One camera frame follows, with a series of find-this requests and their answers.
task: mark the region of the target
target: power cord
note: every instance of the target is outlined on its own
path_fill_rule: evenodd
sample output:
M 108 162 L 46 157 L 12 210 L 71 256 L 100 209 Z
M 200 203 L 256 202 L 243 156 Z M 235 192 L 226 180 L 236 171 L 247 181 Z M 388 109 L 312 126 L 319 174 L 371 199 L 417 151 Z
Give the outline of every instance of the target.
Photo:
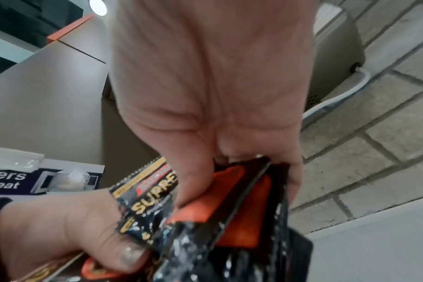
M 361 72 L 364 74 L 364 78 L 362 79 L 362 81 L 360 81 L 356 86 L 354 86 L 353 88 L 349 89 L 347 92 L 340 94 L 334 98 L 331 98 L 329 100 L 326 100 L 320 104 L 318 104 L 315 107 L 310 108 L 309 110 L 307 110 L 306 112 L 304 112 L 303 114 L 303 119 L 307 118 L 308 116 L 310 116 L 311 114 L 315 113 L 318 110 L 323 109 L 324 107 L 327 107 L 329 105 L 332 105 L 334 103 L 337 103 L 349 96 L 351 96 L 352 94 L 356 93 L 357 91 L 359 91 L 360 89 L 362 89 L 362 87 L 364 87 L 368 81 L 371 78 L 371 74 L 369 71 L 365 70 L 364 68 L 358 66 L 355 68 L 356 72 Z

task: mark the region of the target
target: microwave illustration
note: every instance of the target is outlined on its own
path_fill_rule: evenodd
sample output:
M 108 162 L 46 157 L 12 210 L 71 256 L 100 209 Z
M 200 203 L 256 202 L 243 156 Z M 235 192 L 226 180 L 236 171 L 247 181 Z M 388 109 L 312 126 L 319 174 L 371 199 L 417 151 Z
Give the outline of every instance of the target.
M 99 181 L 98 176 L 85 171 L 43 171 L 30 193 L 89 191 L 94 190 Z

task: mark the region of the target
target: ceiling light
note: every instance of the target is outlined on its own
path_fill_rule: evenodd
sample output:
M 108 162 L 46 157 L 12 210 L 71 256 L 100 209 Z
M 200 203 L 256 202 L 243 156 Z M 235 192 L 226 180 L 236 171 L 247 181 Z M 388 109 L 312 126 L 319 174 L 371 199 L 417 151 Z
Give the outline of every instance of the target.
M 108 8 L 102 0 L 89 0 L 89 6 L 99 16 L 104 16 L 108 12 Z

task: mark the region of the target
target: person's right hand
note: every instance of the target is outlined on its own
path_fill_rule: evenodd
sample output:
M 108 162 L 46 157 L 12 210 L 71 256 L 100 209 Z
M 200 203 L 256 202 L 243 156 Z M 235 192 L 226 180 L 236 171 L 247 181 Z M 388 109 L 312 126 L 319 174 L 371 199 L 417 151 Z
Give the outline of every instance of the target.
M 211 183 L 215 159 L 265 155 L 302 179 L 315 0 L 118 2 L 110 75 L 124 121 L 179 177 L 177 205 Z

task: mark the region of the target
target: hand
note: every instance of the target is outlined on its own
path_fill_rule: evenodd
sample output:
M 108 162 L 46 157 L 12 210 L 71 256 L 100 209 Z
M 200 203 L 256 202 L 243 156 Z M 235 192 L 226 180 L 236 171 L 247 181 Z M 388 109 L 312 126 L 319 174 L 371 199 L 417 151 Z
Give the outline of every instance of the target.
M 119 1 L 110 75 L 119 111 L 179 177 L 177 205 L 211 183 L 213 160 L 290 163 L 313 65 L 315 0 Z
M 131 273 L 148 253 L 119 236 L 116 200 L 107 190 L 41 196 L 0 212 L 0 255 L 12 279 L 84 250 L 107 268 Z

